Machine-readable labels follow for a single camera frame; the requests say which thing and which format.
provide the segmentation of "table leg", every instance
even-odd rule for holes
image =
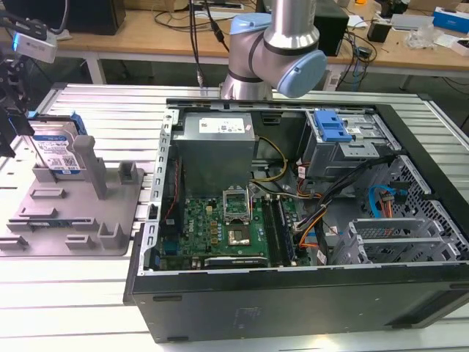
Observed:
[[[402,79],[399,88],[402,90],[407,90],[407,87],[409,86],[410,81],[412,81],[412,78],[413,76],[405,76],[404,79]]]
[[[322,90],[335,92],[341,75],[342,75],[342,69],[341,70],[334,70],[334,69],[328,70],[328,75],[325,78],[325,83],[324,83],[324,87],[322,88]]]
[[[88,57],[86,58],[86,64],[93,84],[106,84],[106,76],[104,76],[101,60],[97,57]]]

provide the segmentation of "gray floor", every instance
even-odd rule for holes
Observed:
[[[109,84],[156,84],[165,86],[196,86],[195,66],[193,64],[173,62],[103,62],[106,79]],[[91,83],[86,64],[82,60],[58,58],[54,65],[41,65],[51,81],[69,83]],[[227,66],[202,65],[207,85],[214,87],[225,79]],[[370,73],[363,80],[360,92],[403,93],[399,89],[403,76]],[[447,113],[458,126],[469,115],[469,80],[453,78],[461,84],[452,84],[460,91],[456,92],[441,78],[415,77],[407,89],[408,93],[426,93]],[[32,86],[34,88],[33,105],[38,104],[51,87],[51,83],[36,68],[32,67]],[[342,84],[341,91],[352,91],[350,84]],[[469,133],[469,122],[463,130]]]

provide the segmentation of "motherboard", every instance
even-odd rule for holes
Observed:
[[[283,213],[284,224],[277,224],[275,208]],[[226,212],[247,212],[250,219],[227,221]],[[295,256],[292,244],[288,246],[289,253],[281,253],[285,247],[281,242],[293,242],[293,223],[297,220],[292,198],[253,198],[247,204],[243,199],[224,203],[222,197],[187,198],[179,240],[165,239],[160,244],[161,266],[170,270],[197,269],[211,257],[258,258],[265,266],[281,265]]]

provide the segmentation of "cpu socket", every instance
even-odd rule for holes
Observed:
[[[249,226],[234,225],[226,227],[228,246],[250,246]]]

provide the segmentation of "blue hard drive label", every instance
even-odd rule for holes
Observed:
[[[59,175],[77,175],[80,173],[80,170],[54,170],[53,173]]]
[[[75,154],[68,149],[70,143],[66,136],[35,135],[32,138],[50,170],[69,173],[80,169]]]

